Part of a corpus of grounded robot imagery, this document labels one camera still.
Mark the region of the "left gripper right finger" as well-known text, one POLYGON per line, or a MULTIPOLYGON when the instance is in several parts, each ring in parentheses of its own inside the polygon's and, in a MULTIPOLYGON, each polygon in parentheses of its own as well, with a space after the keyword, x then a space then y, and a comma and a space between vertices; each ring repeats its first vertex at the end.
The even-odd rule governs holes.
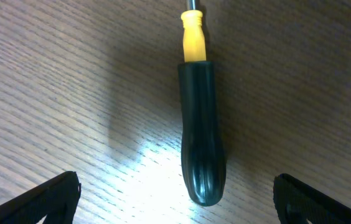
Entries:
POLYGON ((274 178, 273 193, 281 224, 351 223, 351 208, 289 174, 274 178))

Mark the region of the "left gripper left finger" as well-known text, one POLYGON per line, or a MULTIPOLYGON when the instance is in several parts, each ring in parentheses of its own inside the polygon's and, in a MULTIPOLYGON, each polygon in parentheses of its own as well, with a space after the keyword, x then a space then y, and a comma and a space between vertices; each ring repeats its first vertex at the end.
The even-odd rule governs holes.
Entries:
POLYGON ((72 223, 80 196, 77 173, 66 171, 0 205, 0 224, 72 223))

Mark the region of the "black yellow screwdriver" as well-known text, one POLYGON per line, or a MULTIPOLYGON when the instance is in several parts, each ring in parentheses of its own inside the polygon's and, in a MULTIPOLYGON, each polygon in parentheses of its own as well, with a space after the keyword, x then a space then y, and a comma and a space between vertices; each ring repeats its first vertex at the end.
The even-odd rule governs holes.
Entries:
POLYGON ((209 207, 223 196, 226 162, 218 128, 214 66, 207 60, 204 14, 198 6, 196 0, 187 0, 187 9, 180 16, 184 28, 184 62, 178 66, 181 166, 191 200, 209 207))

